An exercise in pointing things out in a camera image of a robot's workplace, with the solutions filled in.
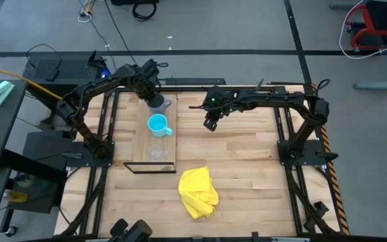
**concrete floor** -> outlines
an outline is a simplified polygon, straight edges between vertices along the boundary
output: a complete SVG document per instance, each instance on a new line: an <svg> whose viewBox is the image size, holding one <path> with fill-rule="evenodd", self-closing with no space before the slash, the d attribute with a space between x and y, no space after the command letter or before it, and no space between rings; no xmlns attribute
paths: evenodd
<svg viewBox="0 0 387 242"><path fill-rule="evenodd" d="M331 11L330 2L290 1L304 50L338 50L346 11ZM105 50L91 24L77 21L79 7L76 0L4 0L0 52L25 52L40 43L58 51ZM110 7L131 50L296 49L283 0L161 0L156 16L143 23L119 7ZM125 50L100 0L93 8L93 21L111 50ZM350 49L348 39L345 35L343 41ZM37 50L48 51L44 47ZM126 56L114 58L117 66L132 63ZM169 63L160 77L221 77L228 84L256 84L261 78L304 82L296 55L135 58L138 63L148 58ZM326 78L333 81L320 95L331 105L327 130L332 151L340 154L335 167L351 234L387 237L387 93L352 88L356 81L387 81L387 56L366 60L306 56L306 61L313 83ZM24 57L0 58L0 69L22 74L25 63ZM0 79L10 77L0 75ZM25 98L19 117L38 124L49 111ZM37 130L16 120L7 148L21 153L27 133ZM0 241L50 237L56 217L57 210L50 214L16 211L12 225L19 227L18 234L11 238L0 234Z"/></svg>

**red chair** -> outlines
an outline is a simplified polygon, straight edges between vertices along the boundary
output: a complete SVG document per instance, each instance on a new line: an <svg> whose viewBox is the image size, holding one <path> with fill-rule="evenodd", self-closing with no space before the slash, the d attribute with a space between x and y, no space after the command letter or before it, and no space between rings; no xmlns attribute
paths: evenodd
<svg viewBox="0 0 387 242"><path fill-rule="evenodd" d="M352 9L347 19L357 10L362 10L364 23L345 22L347 31L353 34L351 45L355 51L387 48L387 2L368 1Z"/></svg>

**wooden tabletop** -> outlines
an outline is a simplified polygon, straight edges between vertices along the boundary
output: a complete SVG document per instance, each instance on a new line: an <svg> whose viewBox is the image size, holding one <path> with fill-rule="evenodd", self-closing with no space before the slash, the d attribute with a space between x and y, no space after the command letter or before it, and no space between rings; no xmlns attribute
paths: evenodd
<svg viewBox="0 0 387 242"><path fill-rule="evenodd" d="M301 85L286 86L286 89L304 91ZM253 231L264 237L296 235L285 171L277 153L273 109L232 113L219 121L215 132L210 132L203 126L205 111L188 108L200 105L205 94L177 92L175 174L133 174L123 166L123 162L132 161L135 151L132 137L138 122L138 98L135 93L120 94L113 136L116 150L105 185L100 237L108 237L120 218L130 225L139 219L145 220L153 230L152 237L248 237ZM104 130L108 129L112 98ZM97 129L102 100L103 96L94 98L85 117L93 131ZM297 130L303 119L294 110L291 115ZM286 122L284 129L287 138ZM181 203L178 181L183 171L205 165L210 168L220 201L210 218L194 220ZM89 169L81 168L65 186L61 208L69 220L74 219L84 203ZM339 231L327 180L313 167L306 166L303 170L311 203L324 202L330 209L324 220ZM300 202L298 205L304 222L304 210ZM89 216L88 231L92 221L93 216ZM55 234L67 225L59 216Z"/></svg>

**blue cup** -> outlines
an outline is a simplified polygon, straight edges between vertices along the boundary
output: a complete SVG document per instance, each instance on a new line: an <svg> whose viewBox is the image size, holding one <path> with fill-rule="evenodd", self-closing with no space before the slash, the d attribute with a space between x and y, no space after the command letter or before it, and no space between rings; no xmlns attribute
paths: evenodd
<svg viewBox="0 0 387 242"><path fill-rule="evenodd" d="M162 114L153 114L147 122L148 129L156 137L162 137L165 135L172 135L173 131L168 128L167 118Z"/></svg>

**yellow towel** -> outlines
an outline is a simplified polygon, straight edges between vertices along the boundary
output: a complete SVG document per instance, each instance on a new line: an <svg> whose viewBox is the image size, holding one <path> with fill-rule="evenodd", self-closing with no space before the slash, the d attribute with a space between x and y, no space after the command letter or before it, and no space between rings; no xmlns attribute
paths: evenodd
<svg viewBox="0 0 387 242"><path fill-rule="evenodd" d="M212 186L212 178L207 166L183 172L179 182L181 201L192 218L209 217L214 212L213 205L219 203L219 196Z"/></svg>

